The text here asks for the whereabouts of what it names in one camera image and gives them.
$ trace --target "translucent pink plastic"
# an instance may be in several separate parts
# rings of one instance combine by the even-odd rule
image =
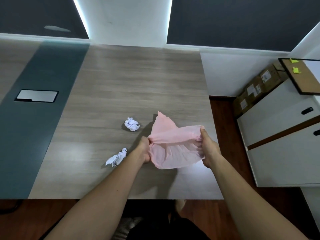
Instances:
[[[178,128],[159,111],[148,139],[151,161],[157,168],[182,168],[204,158],[200,125]]]

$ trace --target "gray table stripe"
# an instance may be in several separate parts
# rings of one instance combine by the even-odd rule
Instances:
[[[88,48],[43,42],[2,100],[0,198],[29,196]],[[54,103],[14,101],[21,89],[59,93]]]

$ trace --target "hand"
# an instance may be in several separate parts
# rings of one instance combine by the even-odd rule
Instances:
[[[211,161],[220,156],[221,151],[218,143],[210,138],[204,126],[201,126],[200,131],[202,135],[202,149],[205,155],[205,159],[202,162],[207,168],[211,168]]]
[[[143,158],[144,163],[150,162],[149,145],[149,139],[143,136],[136,148],[141,153],[141,157]]]

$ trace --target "person's right arm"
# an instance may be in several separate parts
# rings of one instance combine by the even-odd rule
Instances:
[[[204,128],[203,164],[210,168],[242,239],[308,240],[291,222],[266,202],[221,155]]]

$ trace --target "red-brown wooden floor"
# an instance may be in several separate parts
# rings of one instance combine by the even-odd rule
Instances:
[[[257,188],[230,101],[214,100],[211,108],[222,155],[245,180],[281,214],[311,239],[320,239],[319,231],[299,188]],[[0,208],[13,201],[1,201]],[[37,240],[74,204],[75,200],[25,200],[11,214],[0,215],[0,239]],[[211,239],[240,239],[223,200],[188,200],[181,213],[193,221]]]

